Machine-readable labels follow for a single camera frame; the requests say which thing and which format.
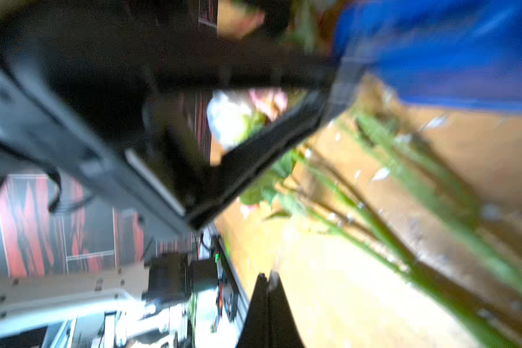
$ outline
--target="blue plastic container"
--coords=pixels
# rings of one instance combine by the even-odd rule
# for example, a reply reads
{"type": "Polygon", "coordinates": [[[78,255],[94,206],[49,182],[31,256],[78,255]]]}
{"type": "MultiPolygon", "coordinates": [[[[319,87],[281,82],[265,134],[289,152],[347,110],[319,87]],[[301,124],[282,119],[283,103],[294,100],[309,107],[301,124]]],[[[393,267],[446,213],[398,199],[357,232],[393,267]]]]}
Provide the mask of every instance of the blue plastic container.
{"type": "Polygon", "coordinates": [[[522,113],[522,0],[381,0],[341,14],[334,53],[406,102],[522,113]]]}

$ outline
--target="green plant stem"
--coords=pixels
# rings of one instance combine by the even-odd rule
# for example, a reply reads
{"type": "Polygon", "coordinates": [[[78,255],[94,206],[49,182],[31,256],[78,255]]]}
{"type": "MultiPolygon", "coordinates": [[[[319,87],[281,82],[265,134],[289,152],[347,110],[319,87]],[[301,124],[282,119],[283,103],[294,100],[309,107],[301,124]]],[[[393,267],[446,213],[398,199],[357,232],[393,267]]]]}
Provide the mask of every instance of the green plant stem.
{"type": "Polygon", "coordinates": [[[476,340],[485,347],[516,347],[514,343],[505,338],[498,330],[491,327],[487,321],[475,313],[468,310],[462,303],[456,299],[445,297],[441,291],[430,281],[423,272],[418,270],[418,266],[413,265],[412,271],[403,272],[392,262],[389,262],[380,254],[377,254],[367,243],[355,239],[343,229],[334,223],[322,217],[319,213],[311,208],[307,208],[308,216],[325,224],[334,234],[341,236],[350,243],[361,249],[365,254],[369,255],[383,266],[389,268],[392,272],[399,275],[405,282],[414,284],[421,292],[429,296],[439,306],[456,317],[459,322],[473,335],[476,340]]]}
{"type": "Polygon", "coordinates": [[[385,140],[384,131],[378,120],[368,115],[358,116],[358,121],[364,132],[372,142],[382,147],[385,156],[379,155],[368,144],[357,136],[356,140],[361,147],[374,157],[381,165],[387,167],[394,177],[405,189],[410,192],[425,208],[442,220],[453,235],[475,254],[480,264],[489,272],[494,274],[500,282],[514,288],[522,295],[522,270],[506,260],[494,247],[488,245],[483,238],[475,232],[475,226],[471,221],[463,219],[459,214],[453,212],[450,205],[446,204],[427,186],[415,176],[409,167],[395,157],[392,145],[385,140]]]}
{"type": "Polygon", "coordinates": [[[443,188],[452,191],[453,196],[460,198],[459,202],[467,209],[470,209],[475,214],[478,213],[480,207],[479,199],[465,187],[464,183],[460,182],[458,177],[450,171],[450,169],[438,164],[430,156],[428,151],[418,151],[407,143],[396,142],[394,140],[391,141],[391,144],[394,149],[402,152],[412,161],[420,165],[425,171],[433,175],[436,182],[443,188]]]}
{"type": "MultiPolygon", "coordinates": [[[[348,217],[344,216],[342,213],[337,212],[333,208],[331,208],[329,205],[327,205],[327,204],[325,204],[325,203],[323,203],[323,202],[321,202],[321,201],[319,201],[317,199],[314,199],[314,198],[310,197],[305,192],[302,192],[302,191],[299,191],[297,189],[291,188],[291,187],[289,187],[289,186],[287,186],[287,185],[285,185],[283,183],[281,183],[280,186],[282,188],[284,188],[286,191],[292,192],[294,194],[297,194],[299,197],[304,198],[310,204],[318,206],[321,209],[326,210],[329,213],[335,214],[336,216],[340,217],[344,221],[348,220],[348,217]]],[[[375,235],[373,233],[371,233],[371,231],[369,231],[367,227],[363,226],[359,222],[357,222],[357,221],[348,221],[347,224],[349,226],[355,228],[359,233],[363,234],[366,238],[369,238],[370,240],[376,240],[375,235]]]]}
{"type": "Polygon", "coordinates": [[[354,202],[332,181],[325,173],[320,171],[317,167],[306,160],[305,156],[299,151],[293,151],[293,156],[296,161],[302,163],[321,184],[328,187],[334,196],[343,204],[353,209],[360,217],[367,223],[369,230],[380,240],[383,244],[390,248],[390,250],[408,266],[414,263],[414,255],[408,248],[397,238],[397,236],[390,231],[390,229],[383,224],[383,222],[376,217],[376,215],[369,209],[369,207],[360,200],[354,202]]]}

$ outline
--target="black cable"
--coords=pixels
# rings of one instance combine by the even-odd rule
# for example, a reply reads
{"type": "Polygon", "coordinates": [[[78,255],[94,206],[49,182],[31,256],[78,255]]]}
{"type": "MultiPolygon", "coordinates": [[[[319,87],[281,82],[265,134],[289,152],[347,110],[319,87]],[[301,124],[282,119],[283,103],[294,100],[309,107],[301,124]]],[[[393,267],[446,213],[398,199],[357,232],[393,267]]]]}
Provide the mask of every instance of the black cable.
{"type": "Polygon", "coordinates": [[[207,249],[207,250],[209,250],[209,251],[212,250],[212,246],[211,246],[211,248],[210,248],[210,247],[208,247],[207,245],[205,245],[205,242],[203,241],[203,233],[201,233],[200,241],[201,241],[201,244],[203,245],[203,247],[204,247],[205,249],[207,249]]]}
{"type": "Polygon", "coordinates": [[[104,316],[104,319],[102,321],[102,335],[101,340],[98,342],[97,348],[101,348],[102,338],[104,337],[104,329],[106,329],[106,316],[104,316]]]}
{"type": "Polygon", "coordinates": [[[197,259],[199,259],[199,242],[197,241],[197,236],[193,235],[193,239],[195,240],[195,250],[197,250],[197,259]]]}
{"type": "Polygon", "coordinates": [[[151,240],[149,240],[149,244],[147,244],[147,246],[145,247],[145,249],[143,250],[143,255],[141,255],[141,261],[143,261],[145,259],[145,254],[147,253],[147,251],[149,250],[149,247],[151,247],[151,244],[153,243],[153,240],[155,240],[154,237],[151,237],[151,240]]]}
{"type": "Polygon", "coordinates": [[[58,191],[56,192],[56,196],[50,201],[48,204],[48,211],[53,214],[60,214],[60,213],[73,213],[79,208],[83,208],[87,203],[89,203],[93,198],[95,198],[94,194],[90,194],[87,197],[84,197],[82,200],[78,202],[70,202],[61,204],[60,199],[62,196],[62,178],[60,176],[60,172],[55,169],[50,169],[46,171],[48,177],[56,183],[56,186],[58,186],[58,191]]]}

